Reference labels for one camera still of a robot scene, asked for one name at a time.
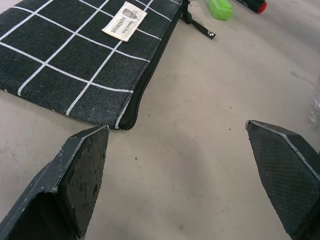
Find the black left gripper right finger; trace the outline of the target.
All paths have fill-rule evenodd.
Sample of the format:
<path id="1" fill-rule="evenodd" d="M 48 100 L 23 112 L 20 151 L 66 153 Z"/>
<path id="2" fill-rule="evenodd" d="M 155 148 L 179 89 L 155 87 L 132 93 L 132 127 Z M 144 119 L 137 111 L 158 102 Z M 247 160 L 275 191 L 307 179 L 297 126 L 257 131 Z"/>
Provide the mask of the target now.
<path id="1" fill-rule="evenodd" d="M 320 240 L 320 153 L 298 133 L 245 124 L 262 186 L 291 240 Z"/>

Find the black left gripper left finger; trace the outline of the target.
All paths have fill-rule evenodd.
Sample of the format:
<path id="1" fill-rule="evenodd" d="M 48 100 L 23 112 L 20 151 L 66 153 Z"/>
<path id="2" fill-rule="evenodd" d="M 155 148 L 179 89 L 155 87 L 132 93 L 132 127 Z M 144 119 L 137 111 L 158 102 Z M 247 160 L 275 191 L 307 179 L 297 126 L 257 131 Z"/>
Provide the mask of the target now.
<path id="1" fill-rule="evenodd" d="M 84 240 L 102 185 L 108 139 L 108 125 L 70 136 L 0 222 L 0 240 Z"/>

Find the black grid fabric pouch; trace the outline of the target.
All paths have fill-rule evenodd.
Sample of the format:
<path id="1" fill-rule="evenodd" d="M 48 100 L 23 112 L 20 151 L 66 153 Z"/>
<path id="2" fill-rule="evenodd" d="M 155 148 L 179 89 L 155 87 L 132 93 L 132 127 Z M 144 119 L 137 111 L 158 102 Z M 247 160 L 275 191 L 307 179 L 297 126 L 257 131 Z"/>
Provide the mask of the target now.
<path id="1" fill-rule="evenodd" d="M 0 13 L 0 90 L 60 114 L 130 130 L 189 0 L 22 0 Z"/>

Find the green highlighter marker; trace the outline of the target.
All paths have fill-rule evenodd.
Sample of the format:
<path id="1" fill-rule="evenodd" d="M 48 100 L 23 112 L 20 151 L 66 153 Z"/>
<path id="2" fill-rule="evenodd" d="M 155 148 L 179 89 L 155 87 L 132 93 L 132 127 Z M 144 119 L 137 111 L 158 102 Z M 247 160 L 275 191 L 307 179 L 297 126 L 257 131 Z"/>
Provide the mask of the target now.
<path id="1" fill-rule="evenodd" d="M 227 21 L 233 16 L 232 5 L 228 0 L 204 0 L 211 15 L 218 20 Z"/>

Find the black marker with red cap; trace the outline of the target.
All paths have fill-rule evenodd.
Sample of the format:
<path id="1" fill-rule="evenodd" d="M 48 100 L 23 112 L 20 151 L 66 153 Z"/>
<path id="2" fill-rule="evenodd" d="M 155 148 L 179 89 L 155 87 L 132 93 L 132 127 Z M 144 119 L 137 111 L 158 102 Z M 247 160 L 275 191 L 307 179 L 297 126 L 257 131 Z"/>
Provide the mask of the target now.
<path id="1" fill-rule="evenodd" d="M 268 6 L 266 0 L 237 0 L 253 12 L 261 14 Z"/>

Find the clear plastic object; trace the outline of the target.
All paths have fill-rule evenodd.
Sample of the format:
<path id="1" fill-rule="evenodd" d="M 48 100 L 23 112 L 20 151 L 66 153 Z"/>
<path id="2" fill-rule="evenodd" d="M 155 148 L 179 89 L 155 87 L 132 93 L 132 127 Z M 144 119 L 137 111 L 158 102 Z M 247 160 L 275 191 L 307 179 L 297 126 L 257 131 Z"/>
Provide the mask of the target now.
<path id="1" fill-rule="evenodd" d="M 320 129 L 320 74 L 314 87 L 307 119 L 315 129 Z"/>

